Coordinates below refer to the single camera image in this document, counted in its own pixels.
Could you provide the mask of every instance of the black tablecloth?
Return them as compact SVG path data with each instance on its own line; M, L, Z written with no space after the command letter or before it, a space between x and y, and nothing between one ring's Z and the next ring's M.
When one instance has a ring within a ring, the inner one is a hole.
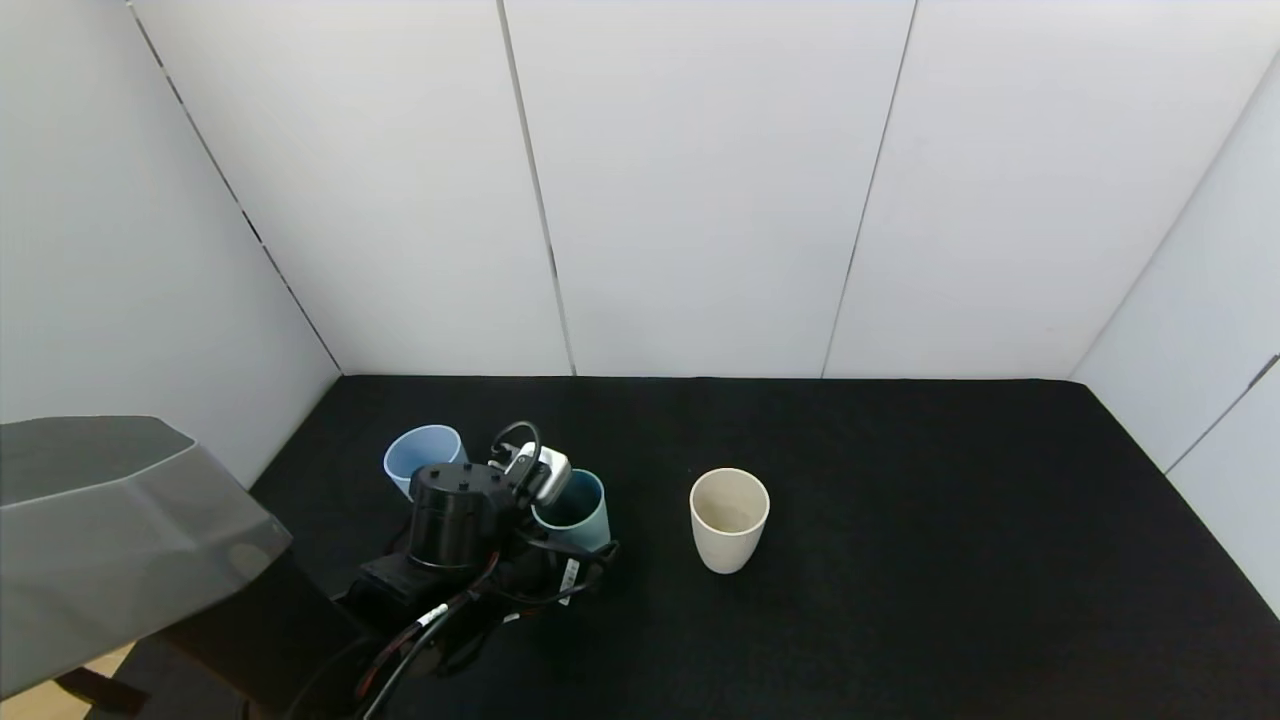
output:
M406 429L472 459L529 419L605 483L599 597L513 623L394 717L1280 717L1280 620L1083 386L1065 382L343 378L253 493L338 592L407 514ZM744 468L760 546L721 577L687 493ZM147 717L227 717L154 642Z

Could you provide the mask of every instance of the white wall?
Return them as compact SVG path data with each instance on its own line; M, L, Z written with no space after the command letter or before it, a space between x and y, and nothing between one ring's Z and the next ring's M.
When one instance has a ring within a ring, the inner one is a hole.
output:
M920 0L827 374L1069 375L1277 47L1277 3Z
M344 372L570 372L494 3L136 6Z
M1280 352L1277 64L1074 374L1161 469Z
M1280 47L1261 0L137 8L352 373L1068 377Z
M1280 372L1272 370L1169 473L1280 615Z
M0 3L0 419L157 415L252 483L337 377L119 1Z
M511 0L577 369L817 377L910 0Z

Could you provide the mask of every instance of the white cup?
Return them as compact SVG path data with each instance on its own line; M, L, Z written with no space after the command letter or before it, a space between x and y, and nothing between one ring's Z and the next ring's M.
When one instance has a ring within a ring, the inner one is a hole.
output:
M760 542L769 518L769 491L746 470L719 468L694 483L689 514L703 564L723 575L737 573Z

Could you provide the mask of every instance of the red wire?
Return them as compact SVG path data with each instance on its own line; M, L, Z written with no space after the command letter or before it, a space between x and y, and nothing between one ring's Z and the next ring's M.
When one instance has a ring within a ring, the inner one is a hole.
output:
M489 574L493 573L493 569L497 566L498 566L498 553L494 552L493 555L489 556L489 564L485 566L484 573L481 573L480 577L474 583L471 583L471 587L468 587L467 591L468 592L475 591L477 587L480 587L480 583L489 579ZM448 605L451 606L454 605L461 597L462 597L461 594L453 596L452 598L449 598ZM417 623L413 623L408 628L404 628L404 630L402 630L401 634L396 635L396 638L392 639L392 642L387 643L387 647L384 647L378 653L378 656L374 657L374 662L369 666L369 670L366 670L365 675L360 679L360 684L356 685L356 702L365 700L365 696L369 694L369 688L374 684L374 679L378 678L378 673L381 671L383 665L387 665L387 661L390 660L392 656L396 655L396 652L399 651L399 648L403 647L404 643L407 643L410 639L412 639L413 635L416 635L417 632L421 629L422 625L419 625Z

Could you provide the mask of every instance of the cup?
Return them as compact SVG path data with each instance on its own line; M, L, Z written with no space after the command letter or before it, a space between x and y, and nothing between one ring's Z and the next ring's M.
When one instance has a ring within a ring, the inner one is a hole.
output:
M556 502L534 507L534 520L556 542L595 552L609 539L609 511L604 506L604 483L590 470L575 469Z
M760 542L769 518L769 491L746 470L719 468L694 483L689 514L703 564L722 575L737 573Z
M458 430L448 425L422 425L396 438L383 455L383 470L408 497L408 483L419 468L438 462L466 462Z

